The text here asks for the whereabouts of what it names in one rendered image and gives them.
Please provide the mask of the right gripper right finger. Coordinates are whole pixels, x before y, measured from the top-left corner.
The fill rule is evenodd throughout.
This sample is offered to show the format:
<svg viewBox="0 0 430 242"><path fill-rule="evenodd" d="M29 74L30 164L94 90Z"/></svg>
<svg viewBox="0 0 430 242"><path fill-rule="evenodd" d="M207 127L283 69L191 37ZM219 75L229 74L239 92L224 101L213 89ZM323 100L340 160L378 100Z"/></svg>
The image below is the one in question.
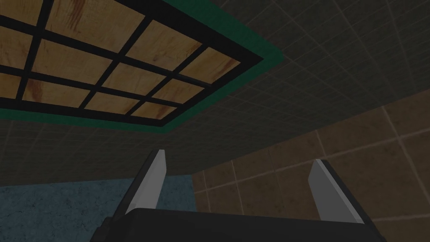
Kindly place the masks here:
<svg viewBox="0 0 430 242"><path fill-rule="evenodd" d="M369 216L327 160L313 161L308 183L321 220L371 223Z"/></svg>

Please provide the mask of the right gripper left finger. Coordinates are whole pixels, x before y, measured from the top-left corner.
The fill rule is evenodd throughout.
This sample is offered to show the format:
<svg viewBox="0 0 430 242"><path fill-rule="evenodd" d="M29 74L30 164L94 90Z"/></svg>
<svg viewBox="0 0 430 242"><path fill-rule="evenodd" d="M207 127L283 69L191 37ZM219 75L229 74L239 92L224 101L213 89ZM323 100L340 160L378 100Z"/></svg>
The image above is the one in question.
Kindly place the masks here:
<svg viewBox="0 0 430 242"><path fill-rule="evenodd" d="M114 218L121 218L135 208L155 209L165 176L165 150L152 150L115 210Z"/></svg>

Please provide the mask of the green framed window black grid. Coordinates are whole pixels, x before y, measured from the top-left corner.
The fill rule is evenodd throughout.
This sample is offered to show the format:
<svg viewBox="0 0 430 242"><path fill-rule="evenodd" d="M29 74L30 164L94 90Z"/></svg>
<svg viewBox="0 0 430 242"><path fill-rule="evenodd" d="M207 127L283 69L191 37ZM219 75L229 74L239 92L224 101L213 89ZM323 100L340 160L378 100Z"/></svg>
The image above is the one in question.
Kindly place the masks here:
<svg viewBox="0 0 430 242"><path fill-rule="evenodd" d="M167 132L282 62L209 0L0 0L0 118Z"/></svg>

